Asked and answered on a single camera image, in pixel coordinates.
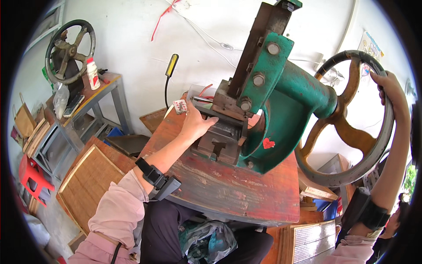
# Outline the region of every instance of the red heart sticker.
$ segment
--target red heart sticker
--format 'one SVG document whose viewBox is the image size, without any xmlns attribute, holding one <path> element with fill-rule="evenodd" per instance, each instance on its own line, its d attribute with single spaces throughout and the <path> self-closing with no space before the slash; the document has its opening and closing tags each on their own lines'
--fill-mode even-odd
<svg viewBox="0 0 422 264">
<path fill-rule="evenodd" d="M 265 138 L 264 141 L 262 142 L 262 146 L 264 147 L 264 149 L 269 149 L 270 147 L 274 147 L 276 145 L 276 143 L 274 141 L 270 141 L 269 138 Z"/>
</svg>

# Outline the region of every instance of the black cable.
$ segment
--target black cable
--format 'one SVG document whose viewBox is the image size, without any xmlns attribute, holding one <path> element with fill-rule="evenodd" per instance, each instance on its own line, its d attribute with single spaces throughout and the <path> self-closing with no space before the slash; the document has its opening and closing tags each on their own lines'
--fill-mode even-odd
<svg viewBox="0 0 422 264">
<path fill-rule="evenodd" d="M 167 107 L 167 110 L 168 110 L 168 104 L 167 104 L 167 85 L 168 85 L 168 80 L 170 80 L 170 77 L 167 77 L 167 80 L 165 81 L 165 88 L 164 88 L 164 99 L 165 99 L 165 106 Z"/>
<path fill-rule="evenodd" d="M 122 246 L 122 242 L 119 242 L 117 244 L 116 250 L 114 251 L 113 259 L 111 260 L 110 264 L 114 264 L 114 262 L 116 261 L 117 253 L 119 252 L 119 249 L 120 249 L 121 246 Z"/>
</svg>

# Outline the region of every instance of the playing card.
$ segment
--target playing card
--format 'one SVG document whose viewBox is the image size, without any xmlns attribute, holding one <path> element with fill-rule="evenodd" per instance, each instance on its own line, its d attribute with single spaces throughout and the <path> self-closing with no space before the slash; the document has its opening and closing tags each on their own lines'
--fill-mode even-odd
<svg viewBox="0 0 422 264">
<path fill-rule="evenodd" d="M 187 105 L 185 100 L 173 101 L 173 105 L 174 109 L 176 110 L 176 114 L 187 112 Z"/>
</svg>

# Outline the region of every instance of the red painted table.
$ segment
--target red painted table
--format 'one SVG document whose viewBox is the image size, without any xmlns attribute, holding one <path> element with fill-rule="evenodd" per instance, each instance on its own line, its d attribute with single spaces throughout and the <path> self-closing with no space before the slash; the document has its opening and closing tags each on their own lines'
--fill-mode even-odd
<svg viewBox="0 0 422 264">
<path fill-rule="evenodd" d="M 171 110 L 141 152 L 151 155 L 179 134 L 186 115 Z M 220 217 L 262 225 L 299 221 L 298 169 L 294 153 L 265 175 L 230 167 L 187 150 L 170 168 L 182 182 L 167 199 Z"/>
</svg>

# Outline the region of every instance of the paper bag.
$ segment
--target paper bag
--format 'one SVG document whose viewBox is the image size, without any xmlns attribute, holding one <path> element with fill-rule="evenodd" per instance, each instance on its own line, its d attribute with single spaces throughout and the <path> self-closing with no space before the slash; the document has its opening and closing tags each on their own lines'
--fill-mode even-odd
<svg viewBox="0 0 422 264">
<path fill-rule="evenodd" d="M 37 126 L 37 123 L 32 117 L 31 112 L 29 112 L 28 107 L 24 102 L 22 94 L 19 93 L 19 95 L 21 97 L 22 106 L 15 114 L 15 124 L 22 137 L 25 139 L 32 134 L 34 128 Z"/>
</svg>

